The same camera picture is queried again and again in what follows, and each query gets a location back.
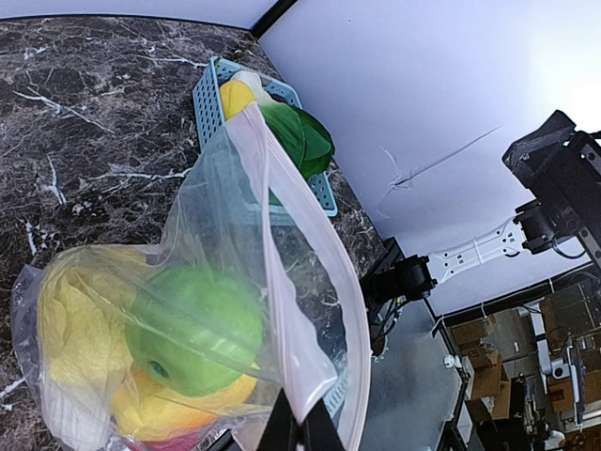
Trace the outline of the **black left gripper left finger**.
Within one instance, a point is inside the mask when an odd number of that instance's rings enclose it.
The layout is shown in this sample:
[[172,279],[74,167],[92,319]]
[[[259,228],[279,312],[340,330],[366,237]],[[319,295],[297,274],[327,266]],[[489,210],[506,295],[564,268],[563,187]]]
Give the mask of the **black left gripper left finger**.
[[302,444],[302,427],[281,389],[260,438],[257,451],[295,451]]

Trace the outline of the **green apple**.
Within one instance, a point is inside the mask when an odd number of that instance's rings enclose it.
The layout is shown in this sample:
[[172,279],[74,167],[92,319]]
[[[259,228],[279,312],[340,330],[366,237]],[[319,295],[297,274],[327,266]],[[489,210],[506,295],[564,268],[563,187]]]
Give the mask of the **green apple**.
[[154,381],[204,397],[236,381],[262,347],[256,288],[227,272],[170,268],[141,288],[125,338],[133,362]]

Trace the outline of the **clear zip top bag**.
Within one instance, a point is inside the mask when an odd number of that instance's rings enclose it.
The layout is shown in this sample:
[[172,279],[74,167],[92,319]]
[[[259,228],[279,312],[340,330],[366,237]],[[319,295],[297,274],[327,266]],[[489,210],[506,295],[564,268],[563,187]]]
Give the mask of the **clear zip top bag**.
[[370,385],[359,280],[251,103],[208,141],[156,245],[85,245],[13,288],[13,343],[68,450],[355,450]]

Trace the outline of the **yellow white napa cabbage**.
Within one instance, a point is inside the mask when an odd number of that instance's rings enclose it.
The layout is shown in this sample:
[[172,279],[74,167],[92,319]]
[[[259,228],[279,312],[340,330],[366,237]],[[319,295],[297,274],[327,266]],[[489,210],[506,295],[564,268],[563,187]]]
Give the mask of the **yellow white napa cabbage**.
[[131,364],[123,311],[134,287],[85,248],[59,254],[38,296],[43,419],[72,450],[100,450],[111,433],[110,399]]

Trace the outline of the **red apple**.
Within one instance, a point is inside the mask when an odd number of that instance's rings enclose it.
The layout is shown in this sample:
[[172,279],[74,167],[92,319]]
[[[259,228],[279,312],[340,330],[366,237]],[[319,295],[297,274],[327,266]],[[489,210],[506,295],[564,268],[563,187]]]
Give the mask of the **red apple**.
[[194,431],[164,441],[141,442],[137,449],[144,451],[192,451],[200,444],[201,439],[202,433]]

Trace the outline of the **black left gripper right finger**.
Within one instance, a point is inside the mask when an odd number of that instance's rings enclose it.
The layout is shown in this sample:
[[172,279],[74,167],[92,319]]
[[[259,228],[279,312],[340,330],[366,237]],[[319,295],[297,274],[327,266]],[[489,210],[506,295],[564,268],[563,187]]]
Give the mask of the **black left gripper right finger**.
[[300,426],[300,444],[307,451],[345,451],[323,399]]

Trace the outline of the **orange yellow mango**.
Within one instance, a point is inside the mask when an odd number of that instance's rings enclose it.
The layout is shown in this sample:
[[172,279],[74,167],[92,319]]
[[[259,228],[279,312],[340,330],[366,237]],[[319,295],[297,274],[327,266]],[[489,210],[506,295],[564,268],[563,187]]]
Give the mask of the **orange yellow mango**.
[[245,412],[257,379],[247,375],[204,397],[184,395],[133,367],[116,388],[111,415],[116,431],[137,442],[163,442]]

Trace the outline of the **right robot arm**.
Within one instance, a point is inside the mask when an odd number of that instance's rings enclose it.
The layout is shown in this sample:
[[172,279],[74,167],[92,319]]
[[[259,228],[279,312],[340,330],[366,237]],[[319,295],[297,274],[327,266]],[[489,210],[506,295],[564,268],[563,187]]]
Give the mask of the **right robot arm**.
[[548,250],[568,258],[561,243],[576,239],[593,265],[600,263],[600,134],[583,132],[557,110],[534,132],[516,140],[502,161],[533,199],[492,230],[447,249],[403,257],[390,244],[362,279],[368,320],[381,328],[401,308],[432,290],[499,258]]

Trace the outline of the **yellow lemon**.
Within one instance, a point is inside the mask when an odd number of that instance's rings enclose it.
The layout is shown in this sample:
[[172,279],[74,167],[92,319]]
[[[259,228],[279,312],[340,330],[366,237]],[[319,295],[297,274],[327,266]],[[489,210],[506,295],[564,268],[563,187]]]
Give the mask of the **yellow lemon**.
[[231,119],[256,100],[253,91],[245,83],[236,80],[222,84],[220,96],[225,120]]

